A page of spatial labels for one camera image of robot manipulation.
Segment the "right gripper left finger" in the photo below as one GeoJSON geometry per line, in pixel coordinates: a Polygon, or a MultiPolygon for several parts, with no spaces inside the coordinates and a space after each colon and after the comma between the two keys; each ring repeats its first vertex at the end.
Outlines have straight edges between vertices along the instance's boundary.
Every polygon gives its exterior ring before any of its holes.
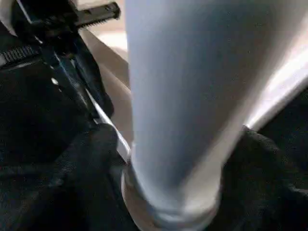
{"type": "Polygon", "coordinates": [[[135,231],[122,198],[124,160],[108,124],[77,135],[48,164],[0,168],[3,231],[135,231]]]}

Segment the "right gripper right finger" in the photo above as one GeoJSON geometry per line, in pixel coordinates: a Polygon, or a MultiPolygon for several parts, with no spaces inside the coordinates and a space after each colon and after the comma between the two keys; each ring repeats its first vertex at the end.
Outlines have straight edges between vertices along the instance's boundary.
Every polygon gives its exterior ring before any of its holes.
{"type": "Polygon", "coordinates": [[[305,231],[308,175],[269,138],[248,128],[222,170],[209,231],[305,231]]]}

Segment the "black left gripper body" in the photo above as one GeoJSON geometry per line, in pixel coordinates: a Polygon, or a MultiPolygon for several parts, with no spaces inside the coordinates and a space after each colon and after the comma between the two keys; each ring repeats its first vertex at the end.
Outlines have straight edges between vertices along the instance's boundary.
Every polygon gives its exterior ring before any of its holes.
{"type": "Polygon", "coordinates": [[[118,19],[116,2],[78,10],[69,0],[15,0],[11,23],[18,37],[27,41],[48,41],[81,28],[118,19]]]}

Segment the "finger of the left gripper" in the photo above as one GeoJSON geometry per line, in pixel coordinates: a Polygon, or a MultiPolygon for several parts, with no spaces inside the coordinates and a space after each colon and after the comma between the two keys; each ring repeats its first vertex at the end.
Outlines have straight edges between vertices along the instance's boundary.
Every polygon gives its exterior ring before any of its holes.
{"type": "Polygon", "coordinates": [[[70,58],[60,56],[50,48],[42,48],[41,53],[44,61],[53,70],[60,89],[75,102],[89,123],[95,123],[99,115],[70,58]]]}
{"type": "Polygon", "coordinates": [[[74,59],[87,90],[108,117],[114,114],[113,103],[105,91],[97,62],[80,35],[73,38],[74,59]]]}

